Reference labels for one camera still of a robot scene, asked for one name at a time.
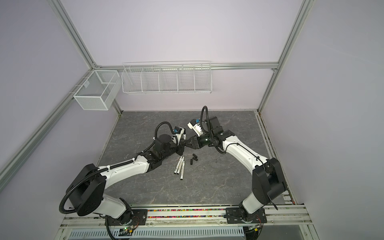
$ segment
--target white wall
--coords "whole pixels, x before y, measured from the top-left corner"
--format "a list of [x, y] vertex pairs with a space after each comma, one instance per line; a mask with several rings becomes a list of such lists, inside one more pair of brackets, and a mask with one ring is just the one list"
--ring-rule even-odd
[[116, 120], [114, 109], [85, 111], [73, 102], [0, 193], [0, 239], [52, 240], [59, 203], [87, 164], [96, 164]]
[[124, 111], [257, 109], [269, 80], [271, 69], [214, 70], [212, 93], [127, 95], [117, 101]]
[[302, 0], [63, 0], [98, 65], [278, 61]]
[[318, 0], [262, 112], [320, 239], [382, 239], [384, 2]]
[[2, 167], [88, 68], [45, 0], [0, 5]]

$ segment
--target divided wire basket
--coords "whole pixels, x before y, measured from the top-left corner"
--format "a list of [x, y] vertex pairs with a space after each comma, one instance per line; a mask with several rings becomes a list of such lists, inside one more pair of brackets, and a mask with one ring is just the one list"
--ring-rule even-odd
[[120, 88], [116, 70], [94, 70], [73, 97], [84, 110], [108, 110]]
[[210, 62], [123, 63], [122, 89], [127, 94], [211, 93]]

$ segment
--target gray table surface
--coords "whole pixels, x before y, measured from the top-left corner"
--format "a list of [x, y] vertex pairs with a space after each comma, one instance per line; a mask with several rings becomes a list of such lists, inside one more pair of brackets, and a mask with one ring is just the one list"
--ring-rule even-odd
[[[255, 152], [268, 157], [253, 111], [210, 111]], [[187, 138], [195, 135], [187, 127], [190, 120], [200, 118], [200, 112], [123, 112], [106, 147], [99, 166], [115, 164], [134, 157], [153, 141], [154, 130], [162, 121], [186, 128]], [[170, 134], [167, 125], [160, 127], [158, 136]], [[192, 153], [198, 161], [190, 165]], [[163, 161], [157, 169], [122, 180], [105, 190], [113, 197], [122, 197], [130, 204], [239, 204], [251, 193], [252, 176], [232, 155], [220, 154], [205, 146], [186, 148], [184, 180], [174, 174], [179, 155]], [[282, 196], [274, 200], [284, 204]]]

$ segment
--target wire basket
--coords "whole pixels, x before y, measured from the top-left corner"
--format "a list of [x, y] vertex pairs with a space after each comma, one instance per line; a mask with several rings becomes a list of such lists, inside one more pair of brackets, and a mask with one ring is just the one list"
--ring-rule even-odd
[[127, 94], [210, 93], [210, 62], [167, 65], [129, 65], [121, 74], [122, 89]]
[[108, 110], [120, 88], [116, 70], [94, 70], [73, 97], [84, 110]]

